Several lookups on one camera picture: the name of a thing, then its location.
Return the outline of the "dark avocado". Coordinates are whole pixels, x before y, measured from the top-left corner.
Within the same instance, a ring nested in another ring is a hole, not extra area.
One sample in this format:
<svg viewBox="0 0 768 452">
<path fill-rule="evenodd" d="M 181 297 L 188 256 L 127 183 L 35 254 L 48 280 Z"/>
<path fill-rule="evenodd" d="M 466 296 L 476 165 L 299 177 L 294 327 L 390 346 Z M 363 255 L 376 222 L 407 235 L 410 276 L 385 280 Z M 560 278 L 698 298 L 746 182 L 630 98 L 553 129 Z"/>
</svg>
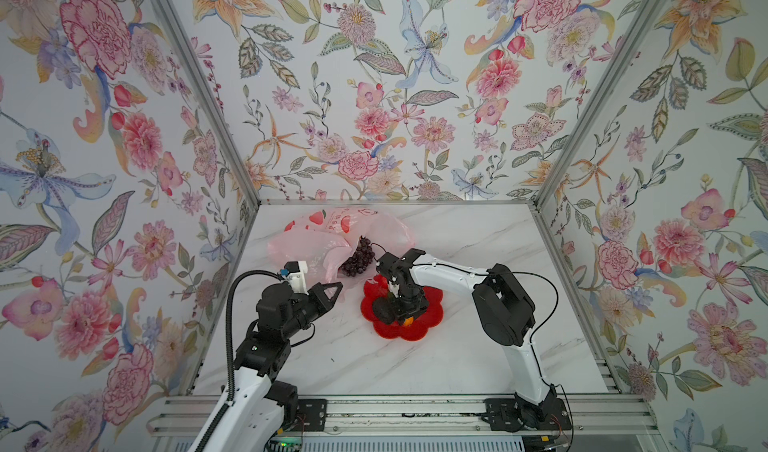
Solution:
<svg viewBox="0 0 768 452">
<path fill-rule="evenodd" d="M 372 304 L 374 317 L 384 325 L 391 325 L 397 320 L 396 310 L 386 298 L 378 298 Z"/>
</svg>

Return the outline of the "red flower-shaped plate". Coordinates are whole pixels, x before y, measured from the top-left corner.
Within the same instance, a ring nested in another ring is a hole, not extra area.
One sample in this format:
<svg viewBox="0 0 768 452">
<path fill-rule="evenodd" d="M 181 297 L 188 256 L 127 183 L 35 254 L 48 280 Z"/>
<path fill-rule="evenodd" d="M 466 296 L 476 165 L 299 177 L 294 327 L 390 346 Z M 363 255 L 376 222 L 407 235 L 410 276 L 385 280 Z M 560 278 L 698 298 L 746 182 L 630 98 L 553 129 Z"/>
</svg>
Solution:
<svg viewBox="0 0 768 452">
<path fill-rule="evenodd" d="M 387 280 L 376 275 L 363 287 L 362 316 L 382 338 L 418 342 L 443 320 L 443 291 L 424 287 L 419 301 L 409 301 L 389 290 Z"/>
</svg>

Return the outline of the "dark purple grape bunch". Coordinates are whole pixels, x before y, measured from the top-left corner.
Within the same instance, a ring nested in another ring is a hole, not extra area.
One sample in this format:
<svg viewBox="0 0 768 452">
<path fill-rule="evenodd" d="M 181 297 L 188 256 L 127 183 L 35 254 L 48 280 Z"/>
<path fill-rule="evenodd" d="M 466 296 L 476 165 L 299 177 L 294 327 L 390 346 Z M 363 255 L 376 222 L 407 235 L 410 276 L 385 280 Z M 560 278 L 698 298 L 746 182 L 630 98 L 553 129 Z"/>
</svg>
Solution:
<svg viewBox="0 0 768 452">
<path fill-rule="evenodd" d="M 356 277 L 363 274 L 374 262 L 373 245 L 366 237 L 358 241 L 354 253 L 340 266 L 339 272 L 346 277 Z"/>
</svg>

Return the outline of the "pink plastic bag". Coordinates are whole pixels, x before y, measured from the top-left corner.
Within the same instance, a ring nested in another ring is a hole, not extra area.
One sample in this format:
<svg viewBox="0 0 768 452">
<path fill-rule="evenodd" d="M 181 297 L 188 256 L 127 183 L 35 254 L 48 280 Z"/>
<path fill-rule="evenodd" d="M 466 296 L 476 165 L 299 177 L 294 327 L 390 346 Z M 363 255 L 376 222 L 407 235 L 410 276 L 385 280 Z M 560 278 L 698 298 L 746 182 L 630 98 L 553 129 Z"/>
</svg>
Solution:
<svg viewBox="0 0 768 452">
<path fill-rule="evenodd" d="M 396 255 L 415 244 L 412 232 L 395 216 L 371 208 L 347 207 L 321 209 L 291 221 L 269 241 L 267 252 L 278 266 L 304 262 L 310 284 L 331 283 L 363 238 Z"/>
</svg>

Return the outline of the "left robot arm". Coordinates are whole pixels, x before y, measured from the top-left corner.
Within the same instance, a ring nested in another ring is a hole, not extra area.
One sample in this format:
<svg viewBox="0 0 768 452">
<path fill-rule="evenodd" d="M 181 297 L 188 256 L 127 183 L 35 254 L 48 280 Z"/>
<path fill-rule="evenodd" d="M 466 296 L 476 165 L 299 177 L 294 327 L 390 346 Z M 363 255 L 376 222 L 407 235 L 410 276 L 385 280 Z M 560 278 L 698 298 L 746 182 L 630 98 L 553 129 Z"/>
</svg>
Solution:
<svg viewBox="0 0 768 452">
<path fill-rule="evenodd" d="M 277 376 L 293 336 L 332 310 L 342 289 L 340 282 L 317 283 L 299 293 L 280 282 L 263 291 L 256 320 L 237 349 L 228 352 L 227 385 L 193 451 L 263 451 L 279 430 L 295 423 L 297 387 Z"/>
</svg>

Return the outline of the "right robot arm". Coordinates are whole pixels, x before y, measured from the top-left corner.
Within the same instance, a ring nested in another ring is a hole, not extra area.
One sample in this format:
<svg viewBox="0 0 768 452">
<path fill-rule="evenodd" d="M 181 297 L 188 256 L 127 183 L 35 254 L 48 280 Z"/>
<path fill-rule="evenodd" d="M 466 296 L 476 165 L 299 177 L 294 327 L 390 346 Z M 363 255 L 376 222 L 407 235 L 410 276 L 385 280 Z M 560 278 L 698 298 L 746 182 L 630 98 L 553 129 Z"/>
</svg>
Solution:
<svg viewBox="0 0 768 452">
<path fill-rule="evenodd" d="M 411 249 L 401 257 L 384 253 L 376 272 L 365 286 L 361 311 L 384 338 L 424 338 L 442 320 L 446 292 L 472 299 L 482 330 L 502 347 L 513 379 L 510 398 L 485 401 L 485 420 L 493 430 L 572 428 L 566 403 L 535 353 L 535 305 L 508 267 L 469 268 Z"/>
</svg>

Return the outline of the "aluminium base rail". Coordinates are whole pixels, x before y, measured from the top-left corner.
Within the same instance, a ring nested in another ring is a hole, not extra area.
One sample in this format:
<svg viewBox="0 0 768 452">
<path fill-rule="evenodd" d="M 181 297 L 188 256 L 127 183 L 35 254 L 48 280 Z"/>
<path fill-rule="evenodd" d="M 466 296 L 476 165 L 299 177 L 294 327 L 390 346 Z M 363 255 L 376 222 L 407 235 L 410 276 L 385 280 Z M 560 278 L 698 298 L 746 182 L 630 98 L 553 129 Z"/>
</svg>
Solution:
<svg viewBox="0 0 768 452">
<path fill-rule="evenodd" d="M 363 435 L 499 435 L 505 424 L 496 425 L 499 415 L 487 412 L 482 395 L 426 396 L 327 396 L 324 415 L 309 416 L 309 423 L 296 421 L 286 436 Z M 149 420 L 153 437 L 194 437 L 213 411 L 215 396 L 167 399 L 161 412 Z M 524 435 L 563 432 L 581 435 L 654 435 L 658 432 L 649 407 L 636 395 L 570 394 L 570 405 L 540 430 L 522 428 Z"/>
</svg>

